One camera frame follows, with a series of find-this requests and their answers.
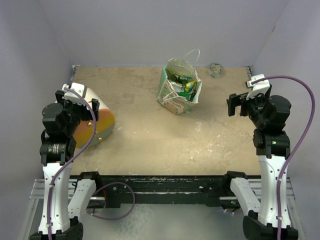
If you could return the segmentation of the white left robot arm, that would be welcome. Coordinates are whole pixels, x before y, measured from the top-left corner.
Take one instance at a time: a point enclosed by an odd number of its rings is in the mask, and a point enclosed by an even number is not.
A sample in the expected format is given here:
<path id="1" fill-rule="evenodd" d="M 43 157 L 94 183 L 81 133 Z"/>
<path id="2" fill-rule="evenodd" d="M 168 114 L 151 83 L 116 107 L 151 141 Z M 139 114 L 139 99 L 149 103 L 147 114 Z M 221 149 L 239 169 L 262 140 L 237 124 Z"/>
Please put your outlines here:
<path id="1" fill-rule="evenodd" d="M 100 102 L 85 100 L 86 91 L 63 87 L 56 91 L 56 102 L 42 110 L 41 134 L 44 196 L 42 218 L 30 240 L 81 240 L 84 234 L 81 209 L 69 210 L 69 180 L 75 153 L 74 133 L 82 121 L 97 127 Z"/>

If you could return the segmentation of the green paper gift bag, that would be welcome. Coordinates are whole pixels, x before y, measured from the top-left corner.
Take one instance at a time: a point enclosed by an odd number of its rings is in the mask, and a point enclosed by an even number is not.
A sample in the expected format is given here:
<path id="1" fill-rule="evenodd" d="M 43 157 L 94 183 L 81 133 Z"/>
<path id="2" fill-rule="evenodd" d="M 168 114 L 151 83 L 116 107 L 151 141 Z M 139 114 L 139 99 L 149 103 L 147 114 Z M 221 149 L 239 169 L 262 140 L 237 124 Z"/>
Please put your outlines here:
<path id="1" fill-rule="evenodd" d="M 185 114 L 199 103 L 203 81 L 195 66 L 187 61 L 193 52 L 197 52 L 198 59 L 201 51 L 196 48 L 182 59 L 169 59 L 162 68 L 156 101 L 175 115 Z"/>

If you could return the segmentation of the green snack packet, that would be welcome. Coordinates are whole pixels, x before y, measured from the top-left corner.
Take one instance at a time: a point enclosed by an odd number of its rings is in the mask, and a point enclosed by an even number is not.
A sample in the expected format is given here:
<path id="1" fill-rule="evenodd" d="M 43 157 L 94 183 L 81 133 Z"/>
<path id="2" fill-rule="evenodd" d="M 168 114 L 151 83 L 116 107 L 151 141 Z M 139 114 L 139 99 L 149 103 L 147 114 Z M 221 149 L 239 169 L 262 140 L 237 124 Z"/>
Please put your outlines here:
<path id="1" fill-rule="evenodd" d="M 174 91 L 180 96 L 184 97 L 187 101 L 192 102 L 196 95 L 197 81 L 190 81 L 186 84 L 181 84 L 175 81 L 171 82 Z"/>
<path id="2" fill-rule="evenodd" d="M 172 81 L 180 84 L 187 84 L 192 81 L 192 77 L 184 74 L 180 74 L 177 72 L 174 72 L 171 69 L 167 69 L 167 76 L 170 78 Z"/>

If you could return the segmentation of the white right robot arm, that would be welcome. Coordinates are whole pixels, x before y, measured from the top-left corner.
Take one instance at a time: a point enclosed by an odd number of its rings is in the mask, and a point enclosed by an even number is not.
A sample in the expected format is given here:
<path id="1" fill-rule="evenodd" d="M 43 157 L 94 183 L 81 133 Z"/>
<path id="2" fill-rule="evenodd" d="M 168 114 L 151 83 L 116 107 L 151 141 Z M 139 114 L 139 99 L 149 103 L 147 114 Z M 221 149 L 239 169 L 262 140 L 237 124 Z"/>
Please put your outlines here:
<path id="1" fill-rule="evenodd" d="M 240 172 L 228 171 L 228 180 L 222 190 L 235 195 L 243 211 L 243 233 L 248 240 L 296 240 L 299 232 L 290 220 L 287 206 L 287 177 L 284 166 L 291 153 L 290 139 L 284 131 L 290 116 L 291 103 L 279 95 L 259 93 L 253 98 L 247 94 L 231 94 L 226 100 L 228 115 L 249 117 L 255 126 L 253 145 L 256 148 L 261 171 L 260 198 Z"/>

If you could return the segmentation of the clear tape roll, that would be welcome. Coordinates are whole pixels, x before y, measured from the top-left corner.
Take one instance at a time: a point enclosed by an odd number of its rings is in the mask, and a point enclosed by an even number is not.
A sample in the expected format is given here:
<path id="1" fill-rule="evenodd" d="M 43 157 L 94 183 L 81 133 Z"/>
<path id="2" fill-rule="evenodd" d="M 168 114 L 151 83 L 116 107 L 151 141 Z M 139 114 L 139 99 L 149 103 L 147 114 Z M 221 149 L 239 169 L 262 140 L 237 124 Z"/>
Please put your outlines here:
<path id="1" fill-rule="evenodd" d="M 208 66 L 208 74 L 213 78 L 213 79 L 218 79 L 220 78 L 224 73 L 224 67 L 217 62 L 212 62 Z"/>

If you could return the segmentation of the white orange toy drawer box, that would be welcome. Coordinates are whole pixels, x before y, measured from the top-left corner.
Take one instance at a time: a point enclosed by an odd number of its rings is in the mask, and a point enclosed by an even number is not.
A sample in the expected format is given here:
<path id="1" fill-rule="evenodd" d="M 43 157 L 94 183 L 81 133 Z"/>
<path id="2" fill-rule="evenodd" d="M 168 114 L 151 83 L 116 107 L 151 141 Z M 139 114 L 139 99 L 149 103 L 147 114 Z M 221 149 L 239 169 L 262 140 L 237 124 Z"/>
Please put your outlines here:
<path id="1" fill-rule="evenodd" d="M 62 126 L 62 120 L 59 120 L 57 116 L 57 126 L 60 129 L 53 134 L 57 142 L 71 140 L 78 149 L 91 148 L 107 139 L 111 134 L 116 123 L 114 113 L 91 88 L 87 87 L 85 101 L 89 102 L 92 98 L 99 100 L 99 120 L 96 121 L 94 118 L 94 120 L 81 121 L 75 130 L 66 130 Z"/>

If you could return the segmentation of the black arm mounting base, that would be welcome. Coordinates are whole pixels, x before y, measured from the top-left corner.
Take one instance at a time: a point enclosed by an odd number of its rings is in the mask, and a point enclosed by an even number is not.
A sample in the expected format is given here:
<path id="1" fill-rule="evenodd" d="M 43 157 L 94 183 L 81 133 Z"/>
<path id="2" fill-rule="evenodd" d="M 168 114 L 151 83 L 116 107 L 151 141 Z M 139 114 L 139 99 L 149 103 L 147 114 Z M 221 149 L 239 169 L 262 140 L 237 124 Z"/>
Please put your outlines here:
<path id="1" fill-rule="evenodd" d="M 237 171 L 224 175 L 100 175 L 94 171 L 71 176 L 73 180 L 82 178 L 97 182 L 96 197 L 105 200 L 106 208 L 131 203 L 219 207 L 235 197 L 232 179 L 249 179 Z"/>

